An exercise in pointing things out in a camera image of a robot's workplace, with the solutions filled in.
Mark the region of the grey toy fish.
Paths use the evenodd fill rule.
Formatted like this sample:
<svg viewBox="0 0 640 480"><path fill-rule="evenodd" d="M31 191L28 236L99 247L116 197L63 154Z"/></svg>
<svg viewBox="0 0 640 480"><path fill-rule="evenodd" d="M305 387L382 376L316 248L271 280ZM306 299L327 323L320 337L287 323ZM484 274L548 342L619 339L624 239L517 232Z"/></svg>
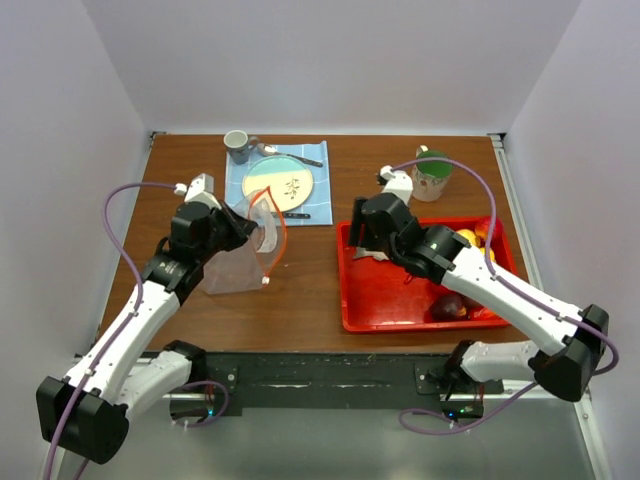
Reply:
<svg viewBox="0 0 640 480"><path fill-rule="evenodd" d="M361 260L364 258L372 258L376 261L387 261L387 255L382 251L368 250L366 248L357 247L355 254L353 255L354 260Z"/></svg>

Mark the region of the clear zip top bag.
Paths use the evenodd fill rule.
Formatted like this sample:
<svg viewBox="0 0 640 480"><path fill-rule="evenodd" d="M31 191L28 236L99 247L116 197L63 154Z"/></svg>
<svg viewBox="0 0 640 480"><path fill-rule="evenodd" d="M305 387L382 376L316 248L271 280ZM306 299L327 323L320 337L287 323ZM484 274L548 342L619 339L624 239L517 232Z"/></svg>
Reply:
<svg viewBox="0 0 640 480"><path fill-rule="evenodd" d="M256 228L244 245L216 254L205 266L198 288L208 295L260 290L284 255L288 231L271 188L260 188L236 203L232 212L253 221Z"/></svg>

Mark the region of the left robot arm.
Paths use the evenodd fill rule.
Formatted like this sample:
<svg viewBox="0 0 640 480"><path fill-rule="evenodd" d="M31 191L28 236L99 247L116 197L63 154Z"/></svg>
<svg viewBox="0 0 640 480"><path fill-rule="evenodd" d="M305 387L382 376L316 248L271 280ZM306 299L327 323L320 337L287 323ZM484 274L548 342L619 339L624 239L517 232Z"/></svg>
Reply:
<svg viewBox="0 0 640 480"><path fill-rule="evenodd" d="M46 377L36 390L42 437L105 464L120 449L130 423L164 394L200 390L206 353L172 341L143 370L132 371L150 339L185 303L217 254L249 243L258 225L226 204L181 204L170 232L156 246L127 304L92 349L62 378Z"/></svg>

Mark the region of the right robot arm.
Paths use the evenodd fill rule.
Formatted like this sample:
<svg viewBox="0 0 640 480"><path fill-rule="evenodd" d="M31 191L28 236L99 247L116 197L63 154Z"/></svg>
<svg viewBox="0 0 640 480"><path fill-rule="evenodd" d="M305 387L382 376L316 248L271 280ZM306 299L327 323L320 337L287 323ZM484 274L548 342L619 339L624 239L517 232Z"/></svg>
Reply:
<svg viewBox="0 0 640 480"><path fill-rule="evenodd" d="M383 252L410 276L478 302L526 335L516 343L461 343L445 369L452 390L466 393L479 382L529 380L576 402L597 374L609 327L603 308L580 308L546 294L488 261L451 228L422 226L396 195L355 199L349 243Z"/></svg>

